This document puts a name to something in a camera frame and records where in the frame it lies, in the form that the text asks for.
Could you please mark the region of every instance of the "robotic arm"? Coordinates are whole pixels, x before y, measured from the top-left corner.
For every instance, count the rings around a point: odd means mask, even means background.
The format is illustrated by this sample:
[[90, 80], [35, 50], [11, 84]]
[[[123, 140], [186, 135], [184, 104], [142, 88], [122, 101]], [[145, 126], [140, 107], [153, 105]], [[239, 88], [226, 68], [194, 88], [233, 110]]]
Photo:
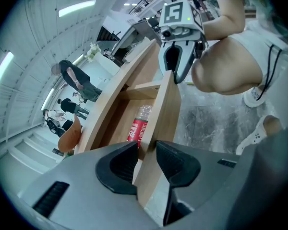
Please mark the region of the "robotic arm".
[[159, 65], [162, 74], [174, 73], [175, 83], [187, 76], [195, 58], [205, 50], [206, 39], [199, 12], [187, 0], [164, 5], [160, 23], [162, 45]]

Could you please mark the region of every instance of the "bottle label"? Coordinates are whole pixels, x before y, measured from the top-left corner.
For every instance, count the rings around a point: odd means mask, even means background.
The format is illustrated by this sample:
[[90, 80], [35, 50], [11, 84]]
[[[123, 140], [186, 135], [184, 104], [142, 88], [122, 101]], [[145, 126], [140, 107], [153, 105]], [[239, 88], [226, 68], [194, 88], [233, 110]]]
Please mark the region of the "bottle label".
[[131, 129], [129, 131], [127, 141], [137, 140], [138, 147], [140, 147], [141, 140], [146, 129], [146, 125], [147, 125], [146, 120], [137, 119], [137, 118], [134, 119]]

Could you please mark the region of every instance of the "staircase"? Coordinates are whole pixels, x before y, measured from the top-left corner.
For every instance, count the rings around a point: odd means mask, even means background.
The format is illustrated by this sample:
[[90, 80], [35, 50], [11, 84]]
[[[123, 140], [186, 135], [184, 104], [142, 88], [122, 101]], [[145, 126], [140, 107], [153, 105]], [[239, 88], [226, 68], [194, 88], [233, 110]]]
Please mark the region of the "staircase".
[[119, 33], [110, 33], [105, 27], [102, 26], [98, 34], [97, 41], [119, 41], [120, 39], [117, 37]]
[[21, 196], [29, 184], [62, 161], [62, 156], [52, 152], [56, 147], [36, 132], [26, 132], [4, 143], [0, 147], [0, 184], [3, 189]]

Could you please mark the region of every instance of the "wooden board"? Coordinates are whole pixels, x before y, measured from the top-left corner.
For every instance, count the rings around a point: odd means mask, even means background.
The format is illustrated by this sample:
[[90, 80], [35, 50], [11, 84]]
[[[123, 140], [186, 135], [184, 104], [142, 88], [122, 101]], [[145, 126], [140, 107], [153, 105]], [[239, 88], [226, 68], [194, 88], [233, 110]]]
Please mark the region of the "wooden board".
[[101, 126], [97, 132], [97, 135], [96, 135], [96, 137], [92, 143], [91, 150], [101, 147], [101, 146], [99, 146], [99, 144], [100, 144], [100, 142], [101, 142], [101, 140], [102, 140], [102, 138], [106, 132], [106, 129], [107, 129], [114, 113], [116, 112], [117, 107], [119, 106], [119, 102], [120, 102], [120, 100], [116, 99], [113, 102], [112, 106], [110, 107], [110, 109], [109, 109], [104, 121], [102, 122], [102, 124], [101, 124]]
[[158, 95], [161, 82], [162, 81], [155, 81], [129, 87], [126, 91], [120, 92], [118, 97], [121, 100], [155, 99]]
[[174, 83], [173, 73], [167, 71], [139, 149], [140, 159], [144, 157], [144, 160], [134, 184], [137, 186], [138, 201], [142, 207], [147, 204], [162, 174], [156, 160], [156, 141], [173, 141], [180, 104], [180, 92]]
[[130, 63], [125, 63], [118, 73], [108, 82], [108, 85], [101, 93], [94, 105], [94, 108], [87, 117], [80, 141], [77, 145], [77, 153], [89, 151], [91, 149], [98, 131], [100, 130], [107, 113], [109, 112], [122, 87], [142, 59], [145, 58], [150, 49], [155, 45], [156, 40], [152, 40], [151, 43], [133, 61]]
[[142, 83], [151, 82], [159, 69], [159, 55], [160, 46], [155, 43], [149, 50], [147, 57], [145, 57], [136, 70], [132, 73], [126, 84], [131, 87]]
[[99, 147], [124, 142], [139, 108], [143, 105], [154, 105], [155, 100], [121, 100], [103, 135]]

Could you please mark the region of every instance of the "ceiling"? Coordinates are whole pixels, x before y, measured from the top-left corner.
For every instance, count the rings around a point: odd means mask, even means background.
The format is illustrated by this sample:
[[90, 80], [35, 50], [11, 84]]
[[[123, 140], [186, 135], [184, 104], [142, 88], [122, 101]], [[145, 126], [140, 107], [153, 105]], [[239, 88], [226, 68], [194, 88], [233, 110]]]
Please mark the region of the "ceiling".
[[95, 42], [113, 6], [125, 0], [96, 0], [63, 17], [58, 10], [86, 0], [19, 0], [0, 30], [0, 63], [14, 55], [0, 82], [0, 142], [43, 122], [41, 106], [58, 77], [52, 64], [76, 60]]
[[[158, 11], [163, 8], [164, 3], [171, 3], [172, 0], [157, 0], [150, 8]], [[155, 14], [151, 10], [143, 11], [140, 17], [151, 17]]]

